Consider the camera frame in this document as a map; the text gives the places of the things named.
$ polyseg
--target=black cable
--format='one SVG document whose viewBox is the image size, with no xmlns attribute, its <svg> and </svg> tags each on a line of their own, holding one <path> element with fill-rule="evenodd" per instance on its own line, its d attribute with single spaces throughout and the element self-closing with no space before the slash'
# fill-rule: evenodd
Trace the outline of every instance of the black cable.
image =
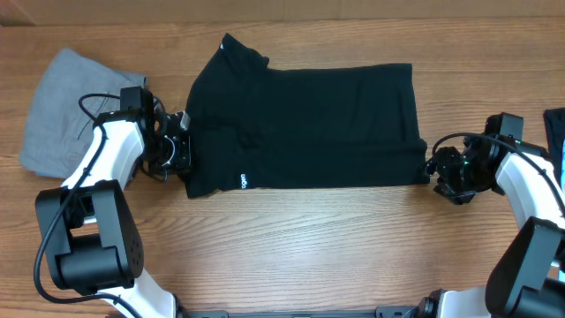
<svg viewBox="0 0 565 318">
<path fill-rule="evenodd" d="M 522 159 L 524 159 L 527 163 L 530 164 L 531 167 L 533 167 L 533 169 L 535 169 L 540 175 L 541 177 L 547 182 L 547 185 L 549 186 L 549 188 L 551 189 L 551 192 L 554 194 L 554 198 L 557 201 L 557 205 L 559 206 L 559 209 L 561 210 L 561 213 L 563 214 L 563 217 L 565 217 L 565 203 L 563 203 L 563 200 L 561 199 L 561 196 L 559 195 L 559 190 L 557 189 L 557 187 L 555 186 L 555 184 L 552 182 L 552 180 L 550 179 L 550 177 L 547 176 L 546 174 L 546 170 L 545 169 L 541 169 L 539 168 L 539 166 L 533 162 L 532 159 L 530 159 L 530 157 L 528 157 L 527 155 L 525 155 L 522 151 L 518 150 L 516 147 L 509 145 L 508 143 L 502 141 L 502 140 L 497 140 L 494 137 L 491 136 L 486 136 L 484 134 L 480 134 L 480 133 L 474 133 L 474 132 L 458 132 L 458 133 L 452 133 L 450 135 L 447 135 L 443 138 L 441 138 L 440 140 L 438 140 L 435 145 L 433 145 L 432 148 L 432 157 L 435 157 L 435 151 L 437 150 L 438 146 L 445 140 L 450 140 L 452 138 L 455 137 L 475 137 L 475 138 L 480 138 L 482 140 L 489 140 L 492 143 L 495 143 L 499 146 L 503 146 L 505 148 L 507 148 L 508 150 L 510 150 L 511 152 L 519 155 Z"/>
<path fill-rule="evenodd" d="M 84 95 L 84 96 L 80 97 L 79 107 L 93 121 L 96 120 L 96 117 L 94 117 L 82 104 L 82 102 L 85 99 L 87 99 L 88 97 L 109 97 L 109 98 L 119 99 L 118 96 L 109 95 L 109 94 L 88 94 L 88 95 Z M 96 160 L 98 159 L 98 157 L 100 156 L 100 153 L 102 152 L 102 150 L 104 148 L 104 145 L 106 144 L 106 139 L 107 139 L 106 130 L 104 129 L 103 125 L 99 125 L 98 127 L 100 127 L 100 130 L 102 131 L 102 140 L 100 142 L 100 146 L 98 146 L 98 148 L 96 149 L 96 152 L 94 153 L 94 156 L 90 160 L 90 163 L 88 163 L 88 165 L 84 169 L 84 172 L 80 176 L 79 180 L 74 185 L 74 187 L 70 190 L 70 192 L 67 194 L 66 198 L 64 198 L 63 203 L 59 207 L 59 210 L 55 213 L 55 216 L 53 217 L 53 220 L 51 221 L 51 224 L 49 225 L 47 231 L 45 232 L 45 236 L 43 237 L 43 240 L 41 241 L 41 244 L 40 244 L 39 249 L 37 251 L 37 255 L 35 256 L 35 264 L 34 264 L 35 289 L 47 301 L 50 301 L 50 302 L 56 303 L 56 304 L 75 304 L 75 303 L 80 303 L 80 302 L 94 300 L 94 299 L 109 299 L 109 300 L 112 300 L 114 302 L 114 304 L 120 304 L 134 318 L 142 318 L 141 315 L 139 315 L 133 307 L 131 307 L 127 302 L 125 302 L 123 299 L 119 298 L 116 295 L 112 295 L 112 294 L 108 294 L 108 293 L 98 293 L 98 294 L 95 294 L 95 295 L 89 295 L 89 296 L 83 296 L 83 297 L 77 297 L 77 298 L 71 298 L 71 299 L 60 299 L 60 298 L 56 298 L 56 297 L 49 295 L 43 289 L 43 286 L 41 285 L 41 276 L 40 276 L 41 259 L 43 258 L 43 254 L 45 254 L 45 249 L 47 248 L 47 244 L 49 243 L 49 239 L 51 238 L 51 235 L 53 234 L 53 231 L 55 230 L 57 223 L 61 219 L 61 216 L 63 215 L 64 210 L 69 205 L 69 203 L 72 201 L 72 198 L 74 197 L 74 195 L 79 190 L 80 185 L 84 182 L 84 180 L 90 174 L 90 171 L 92 170 L 94 164 L 96 163 Z"/>
</svg>

